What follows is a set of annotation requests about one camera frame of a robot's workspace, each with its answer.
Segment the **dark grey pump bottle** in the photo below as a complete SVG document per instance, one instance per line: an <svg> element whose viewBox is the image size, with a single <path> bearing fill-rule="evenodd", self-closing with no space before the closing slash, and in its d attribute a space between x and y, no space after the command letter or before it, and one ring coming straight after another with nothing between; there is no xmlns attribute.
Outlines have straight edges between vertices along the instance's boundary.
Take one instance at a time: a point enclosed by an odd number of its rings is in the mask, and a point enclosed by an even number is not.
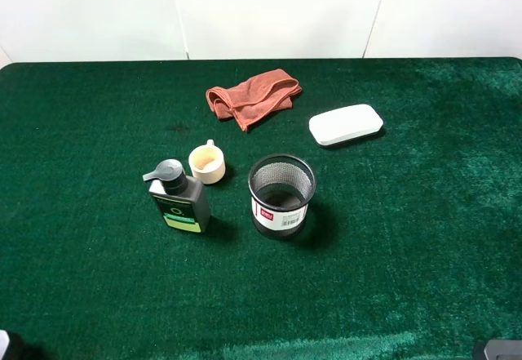
<svg viewBox="0 0 522 360"><path fill-rule="evenodd" d="M177 159L161 161L143 175L148 189L166 225L191 233L204 233L210 221L210 205L204 184L185 174Z"/></svg>

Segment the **orange microfibre cloth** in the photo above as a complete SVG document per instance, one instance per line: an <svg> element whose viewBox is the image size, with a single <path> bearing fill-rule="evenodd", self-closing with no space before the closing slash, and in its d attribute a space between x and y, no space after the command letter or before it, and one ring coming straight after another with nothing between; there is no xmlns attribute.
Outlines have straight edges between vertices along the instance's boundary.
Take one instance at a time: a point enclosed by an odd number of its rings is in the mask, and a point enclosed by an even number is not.
<svg viewBox="0 0 522 360"><path fill-rule="evenodd" d="M301 91L296 78L282 69L274 69L234 87L212 87L206 91L206 100L218 119L234 118L242 131L248 131L270 113L291 109L291 98Z"/></svg>

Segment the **black and white device corner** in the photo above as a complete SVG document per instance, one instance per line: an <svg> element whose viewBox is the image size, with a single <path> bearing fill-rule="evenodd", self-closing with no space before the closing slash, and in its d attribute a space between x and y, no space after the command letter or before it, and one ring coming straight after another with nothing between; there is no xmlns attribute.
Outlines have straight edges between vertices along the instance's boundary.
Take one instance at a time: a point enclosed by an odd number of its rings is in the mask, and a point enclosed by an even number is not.
<svg viewBox="0 0 522 360"><path fill-rule="evenodd" d="M39 359L41 354L36 347L26 344L20 335L1 330L0 358L1 360Z"/></svg>

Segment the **grey object bottom right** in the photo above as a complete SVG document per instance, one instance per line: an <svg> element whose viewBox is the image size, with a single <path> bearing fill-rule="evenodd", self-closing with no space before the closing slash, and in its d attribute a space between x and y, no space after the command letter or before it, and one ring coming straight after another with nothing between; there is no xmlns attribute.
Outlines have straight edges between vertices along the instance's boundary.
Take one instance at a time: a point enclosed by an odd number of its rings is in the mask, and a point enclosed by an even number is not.
<svg viewBox="0 0 522 360"><path fill-rule="evenodd" d="M472 351L475 360L521 360L522 340L488 340L477 343Z"/></svg>

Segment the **black mesh pen holder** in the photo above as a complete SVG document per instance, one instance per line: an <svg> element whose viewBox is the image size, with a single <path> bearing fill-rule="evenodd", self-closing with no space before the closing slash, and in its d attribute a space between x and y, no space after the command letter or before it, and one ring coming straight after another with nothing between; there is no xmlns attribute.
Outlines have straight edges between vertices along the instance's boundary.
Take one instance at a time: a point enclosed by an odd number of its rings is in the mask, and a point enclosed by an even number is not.
<svg viewBox="0 0 522 360"><path fill-rule="evenodd" d="M251 167L248 187L252 220L263 236L286 240L302 232L316 192L308 163L290 154L270 154Z"/></svg>

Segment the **small beige cup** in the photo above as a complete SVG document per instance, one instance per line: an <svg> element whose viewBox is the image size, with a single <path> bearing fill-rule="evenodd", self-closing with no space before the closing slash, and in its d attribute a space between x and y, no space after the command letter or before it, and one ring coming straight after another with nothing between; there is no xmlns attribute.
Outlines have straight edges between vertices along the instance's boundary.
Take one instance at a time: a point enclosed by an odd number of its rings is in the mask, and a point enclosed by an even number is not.
<svg viewBox="0 0 522 360"><path fill-rule="evenodd" d="M223 151L215 145L213 140L208 140L204 145L196 147L189 154L188 164L192 176L203 184L219 182L226 172Z"/></svg>

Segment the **white soap box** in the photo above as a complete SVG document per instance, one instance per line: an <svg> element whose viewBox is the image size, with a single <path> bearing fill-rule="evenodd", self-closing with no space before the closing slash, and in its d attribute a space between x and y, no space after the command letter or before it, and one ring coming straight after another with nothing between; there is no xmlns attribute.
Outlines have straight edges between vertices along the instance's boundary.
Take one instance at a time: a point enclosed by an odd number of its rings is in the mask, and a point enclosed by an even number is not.
<svg viewBox="0 0 522 360"><path fill-rule="evenodd" d="M374 134L383 124L372 106L355 104L311 117L308 128L319 145L330 146Z"/></svg>

